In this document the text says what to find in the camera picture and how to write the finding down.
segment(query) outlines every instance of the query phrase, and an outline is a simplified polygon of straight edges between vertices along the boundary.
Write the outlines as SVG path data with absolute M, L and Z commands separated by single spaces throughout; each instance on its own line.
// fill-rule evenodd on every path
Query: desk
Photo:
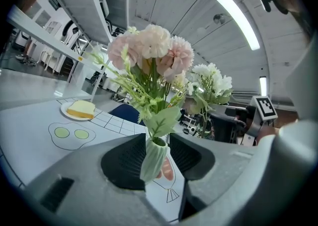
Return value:
M 196 122 L 195 119 L 193 119 L 193 118 L 191 118 L 191 117 L 188 117 L 187 115 L 184 115 L 184 117 L 186 117 L 187 119 L 190 120 L 190 121 L 189 121 L 189 124 L 188 124 L 188 128 L 189 128 L 189 126 L 190 126 L 192 120 L 194 121 L 194 124 L 195 124 L 195 122 Z
M 53 100 L 0 111 L 0 146 L 4 155 L 0 162 L 13 185 L 24 189 L 39 174 L 75 150 L 138 133 L 145 133 L 149 137 L 147 127 L 99 109 L 95 110 L 95 116 L 90 121 L 67 118 L 60 112 L 60 106 L 64 102 L 76 100 Z M 67 129 L 69 135 L 58 137 L 58 134 L 55 135 L 58 128 Z M 77 138 L 77 130 L 87 132 L 87 137 Z M 184 178 L 170 153 L 167 157 L 174 168 L 174 182 L 170 181 L 170 185 L 173 183 L 169 189 L 157 184 L 156 179 L 148 183 L 146 200 L 142 202 L 145 202 L 146 208 L 156 208 L 167 222 L 175 222 L 181 206 Z M 100 188 L 112 190 L 114 187 L 111 185 L 107 183 Z M 170 198 L 167 196 L 169 190 L 177 195 Z

